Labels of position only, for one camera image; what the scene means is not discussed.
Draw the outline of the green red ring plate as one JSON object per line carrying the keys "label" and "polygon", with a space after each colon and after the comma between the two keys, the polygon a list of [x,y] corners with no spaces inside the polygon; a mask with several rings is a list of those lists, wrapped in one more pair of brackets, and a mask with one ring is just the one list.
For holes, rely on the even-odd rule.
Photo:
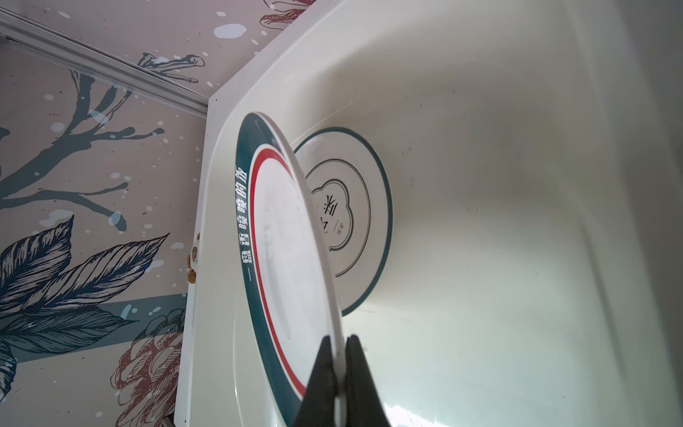
{"label": "green red ring plate", "polygon": [[235,160],[238,254],[261,361],[285,425],[302,405],[324,338],[335,380],[346,360],[341,311],[311,190],[263,113],[245,116]]}

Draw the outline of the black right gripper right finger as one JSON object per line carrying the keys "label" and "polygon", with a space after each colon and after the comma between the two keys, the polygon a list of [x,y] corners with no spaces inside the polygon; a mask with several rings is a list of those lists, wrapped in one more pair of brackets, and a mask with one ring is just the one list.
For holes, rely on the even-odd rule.
{"label": "black right gripper right finger", "polygon": [[346,341],[345,426],[390,427],[361,341],[353,334]]}

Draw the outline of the white plate thin line flower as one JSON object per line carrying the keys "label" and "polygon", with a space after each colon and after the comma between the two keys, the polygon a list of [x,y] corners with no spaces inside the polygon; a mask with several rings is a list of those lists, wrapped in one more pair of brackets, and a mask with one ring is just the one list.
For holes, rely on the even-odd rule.
{"label": "white plate thin line flower", "polygon": [[328,247],[341,313],[375,289],[393,229],[391,186],[371,144],[344,127],[324,128],[295,148]]}

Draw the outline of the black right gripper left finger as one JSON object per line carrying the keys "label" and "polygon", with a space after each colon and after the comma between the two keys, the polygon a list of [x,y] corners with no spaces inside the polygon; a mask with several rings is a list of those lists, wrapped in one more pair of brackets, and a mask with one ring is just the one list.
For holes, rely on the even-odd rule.
{"label": "black right gripper left finger", "polygon": [[331,340],[329,336],[325,336],[320,343],[309,384],[293,426],[335,426],[336,392],[337,380],[334,373]]}

